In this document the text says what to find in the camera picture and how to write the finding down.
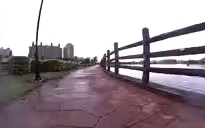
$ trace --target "wooden fence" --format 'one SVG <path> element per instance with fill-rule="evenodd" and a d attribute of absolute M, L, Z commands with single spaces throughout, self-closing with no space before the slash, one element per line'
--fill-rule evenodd
<path fill-rule="evenodd" d="M 205 30 L 205 22 L 200 24 L 195 24 L 189 27 L 185 27 L 182 29 L 174 30 L 171 32 L 163 33 L 158 36 L 151 37 L 149 36 L 149 29 L 143 28 L 142 29 L 142 36 L 143 40 L 132 43 L 123 47 L 118 47 L 118 43 L 114 43 L 114 51 L 110 52 L 107 50 L 107 53 L 104 54 L 101 60 L 101 66 L 108 71 L 110 71 L 110 67 L 114 67 L 115 74 L 119 74 L 119 68 L 124 69 L 131 69 L 131 70 L 139 70 L 143 72 L 142 82 L 144 84 L 148 84 L 149 82 L 149 73 L 164 73 L 164 74 L 177 74 L 177 75 L 188 75 L 188 76 L 200 76 L 205 77 L 205 70 L 204 69 L 184 69 L 184 68 L 154 68 L 150 67 L 150 58 L 155 57 L 167 57 L 167 56 L 182 56 L 182 55 L 195 55 L 195 54 L 204 54 L 205 53 L 205 46 L 200 47 L 191 47 L 191 48 L 184 48 L 184 49 L 174 49 L 174 50 L 167 50 L 167 51 L 159 51 L 159 52 L 150 52 L 150 44 L 165 40 L 172 37 L 177 37 L 181 35 L 186 35 L 190 33 L 200 32 Z M 133 47 L 143 47 L 143 53 L 136 54 L 136 55 L 127 55 L 127 56 L 119 56 L 119 51 L 133 48 Z M 125 59 L 139 59 L 143 58 L 143 66 L 128 66 L 127 63 L 130 62 L 119 62 L 119 60 Z"/>

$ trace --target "tall building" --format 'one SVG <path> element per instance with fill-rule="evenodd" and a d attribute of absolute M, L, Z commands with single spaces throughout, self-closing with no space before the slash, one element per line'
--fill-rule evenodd
<path fill-rule="evenodd" d="M 32 46 L 29 47 L 29 57 L 34 58 L 36 48 L 34 45 L 34 42 L 32 43 Z M 48 45 L 42 45 L 38 46 L 38 57 L 39 59 L 57 59 L 62 58 L 62 48 L 60 48 L 60 44 L 58 46 L 53 46 L 51 43 L 50 46 Z"/>
<path fill-rule="evenodd" d="M 9 57 L 12 55 L 12 50 L 10 48 L 4 49 L 3 47 L 0 48 L 0 56 Z"/>
<path fill-rule="evenodd" d="M 63 58 L 74 58 L 74 45 L 71 43 L 66 44 L 63 49 Z"/>

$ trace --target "lamp post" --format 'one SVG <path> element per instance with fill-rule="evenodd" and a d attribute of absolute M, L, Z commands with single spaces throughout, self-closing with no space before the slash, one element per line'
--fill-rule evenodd
<path fill-rule="evenodd" d="M 40 19 L 41 19 L 41 10 L 43 6 L 44 0 L 41 0 L 41 6 L 39 10 L 38 15 L 38 21 L 37 21 L 37 31 L 36 31 L 36 52 L 35 52 L 35 80 L 41 80 L 40 71 L 39 71 L 39 59 L 38 59 L 38 31 L 39 31 L 39 25 L 40 25 Z"/>

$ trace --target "shrub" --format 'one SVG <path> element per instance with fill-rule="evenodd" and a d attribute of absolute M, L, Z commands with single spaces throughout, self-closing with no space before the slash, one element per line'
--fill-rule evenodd
<path fill-rule="evenodd" d="M 29 64 L 14 64 L 12 69 L 12 74 L 14 75 L 22 75 L 30 72 Z"/>
<path fill-rule="evenodd" d="M 30 72 L 29 58 L 14 56 L 9 60 L 10 71 L 14 75 L 22 75 Z"/>
<path fill-rule="evenodd" d="M 63 61 L 63 60 L 56 60 L 56 59 L 49 59 L 40 62 L 39 70 L 40 72 L 61 72 L 61 71 L 68 71 L 71 69 L 75 69 L 78 67 L 77 63 Z M 31 62 L 31 71 L 35 71 L 35 61 Z"/>

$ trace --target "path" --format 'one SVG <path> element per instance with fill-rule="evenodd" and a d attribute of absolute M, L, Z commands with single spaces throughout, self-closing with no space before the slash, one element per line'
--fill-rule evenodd
<path fill-rule="evenodd" d="M 6 106 L 0 128 L 205 128 L 205 110 L 111 78 L 95 66 L 49 81 Z"/>

